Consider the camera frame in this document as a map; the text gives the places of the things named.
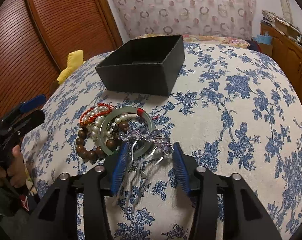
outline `open cardboard box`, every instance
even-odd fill
[[[169,97],[183,65],[181,35],[130,40],[95,68],[107,90]]]

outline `metal screw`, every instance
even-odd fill
[[[204,166],[197,166],[197,168],[196,168],[196,171],[197,172],[200,172],[200,173],[203,173],[203,172],[206,172],[206,167],[204,167]]]
[[[97,166],[95,166],[94,170],[97,171],[97,172],[102,172],[102,171],[104,171],[104,166],[103,165],[97,165]]]
[[[241,175],[239,173],[233,173],[232,178],[235,180],[241,180]]]
[[[70,177],[70,175],[68,174],[68,173],[62,173],[61,175],[60,175],[60,179],[61,180],[66,180],[66,179],[68,179]]]

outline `purple crystal hair ornament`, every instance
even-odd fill
[[[165,155],[169,155],[172,150],[172,144],[169,137],[162,137],[161,132],[156,129],[151,133],[148,133],[148,130],[145,127],[141,127],[137,130],[129,128],[125,133],[123,131],[119,132],[118,138],[123,141],[146,141],[153,142],[155,149],[157,151],[163,152]]]

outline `human hand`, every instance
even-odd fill
[[[23,163],[23,155],[21,148],[16,145],[13,150],[13,161],[7,169],[7,176],[12,177],[9,183],[15,187],[22,187],[26,183],[25,165]],[[6,177],[6,171],[0,166],[0,186],[3,185],[2,178]]]

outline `jade bangle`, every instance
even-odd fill
[[[106,131],[106,128],[107,128],[108,124],[111,122],[111,120],[122,114],[137,114],[138,116],[143,117],[146,120],[146,122],[148,123],[150,132],[152,132],[155,129],[155,124],[154,124],[152,118],[141,108],[137,108],[137,107],[133,107],[133,106],[125,106],[125,107],[121,107],[118,109],[114,109],[111,113],[109,113],[105,117],[105,119],[100,127],[99,136],[98,136],[100,146],[106,155],[112,155],[113,152],[109,148],[107,148],[107,146],[105,144],[104,132]],[[134,158],[136,159],[136,158],[140,157],[141,155],[143,155],[144,153],[146,153],[150,149],[151,145],[152,145],[152,142],[144,142],[143,146],[134,152]]]

